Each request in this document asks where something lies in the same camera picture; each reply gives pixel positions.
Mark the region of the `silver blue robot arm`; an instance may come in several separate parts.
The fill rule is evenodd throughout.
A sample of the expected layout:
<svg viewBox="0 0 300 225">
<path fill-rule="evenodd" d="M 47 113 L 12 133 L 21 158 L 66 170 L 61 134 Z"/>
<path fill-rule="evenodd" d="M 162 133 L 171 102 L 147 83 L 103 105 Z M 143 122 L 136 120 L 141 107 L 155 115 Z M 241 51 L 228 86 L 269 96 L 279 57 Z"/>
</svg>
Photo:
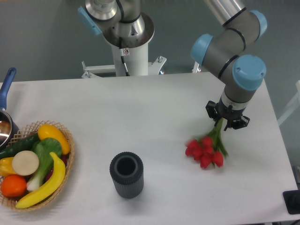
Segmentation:
<svg viewBox="0 0 300 225">
<path fill-rule="evenodd" d="M 192 59 L 225 84 L 218 102 L 206 105 L 208 116 L 226 127 L 245 128 L 245 108 L 266 75 L 264 62 L 242 52 L 267 29 L 265 16 L 249 11 L 240 0 L 208 0 L 207 6 L 224 27 L 217 37 L 201 35 L 191 49 Z M 154 24 L 141 11 L 138 0 L 87 0 L 77 10 L 82 23 L 94 35 L 103 35 L 111 46 L 117 76 L 150 74 L 148 44 Z"/>
</svg>

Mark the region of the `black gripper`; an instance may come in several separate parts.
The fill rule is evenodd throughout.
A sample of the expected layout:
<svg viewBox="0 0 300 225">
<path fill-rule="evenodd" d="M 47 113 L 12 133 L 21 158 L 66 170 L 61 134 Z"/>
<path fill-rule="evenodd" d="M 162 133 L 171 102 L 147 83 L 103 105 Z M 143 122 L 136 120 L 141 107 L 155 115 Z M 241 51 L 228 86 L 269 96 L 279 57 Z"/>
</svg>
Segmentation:
<svg viewBox="0 0 300 225">
<path fill-rule="evenodd" d="M 220 98 L 218 104 L 213 101 L 208 101 L 205 107 L 208 116 L 213 119 L 216 127 L 219 121 L 219 116 L 227 120 L 224 128 L 226 131 L 229 128 L 240 129 L 248 126 L 250 118 L 243 116 L 244 109 L 236 109 L 233 105 L 225 105 L 225 101 Z"/>
</svg>

